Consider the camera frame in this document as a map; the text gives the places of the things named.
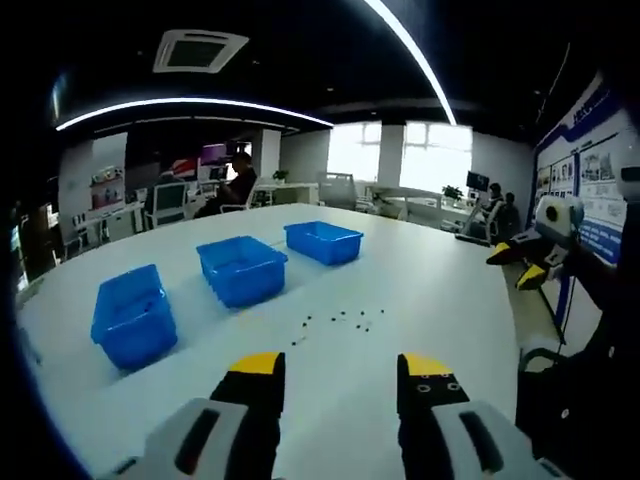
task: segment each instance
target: window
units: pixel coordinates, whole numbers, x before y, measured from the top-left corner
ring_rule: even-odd
[[[464,190],[471,169],[472,140],[468,127],[408,123],[400,186],[435,193],[447,185]]]
[[[327,170],[350,173],[354,180],[375,182],[378,179],[381,135],[380,122],[335,126],[329,139]]]

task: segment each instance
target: small black object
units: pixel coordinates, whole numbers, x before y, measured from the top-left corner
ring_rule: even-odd
[[[547,207],[547,210],[545,213],[547,214],[547,218],[549,219],[549,221],[555,222],[556,220],[558,220],[558,211],[555,209],[555,207],[553,206]]]

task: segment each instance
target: computer monitor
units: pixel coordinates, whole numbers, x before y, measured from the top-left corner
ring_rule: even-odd
[[[489,190],[489,177],[480,175],[479,173],[469,172],[467,174],[467,187],[478,190],[479,192],[486,192]]]
[[[200,165],[224,165],[229,157],[226,144],[205,145],[200,153]]]
[[[209,172],[209,180],[226,180],[228,169],[229,165],[223,165],[221,167],[211,167],[211,171]]]

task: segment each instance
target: air conditioner vent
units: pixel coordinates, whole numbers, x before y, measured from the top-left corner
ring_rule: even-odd
[[[153,71],[218,73],[248,41],[232,33],[169,30],[162,36]]]

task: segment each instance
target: white column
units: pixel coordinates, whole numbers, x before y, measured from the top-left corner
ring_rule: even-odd
[[[280,168],[280,132],[260,130],[251,142],[251,156],[258,176],[271,178]]]
[[[404,125],[382,125],[378,183],[389,187],[400,186]]]

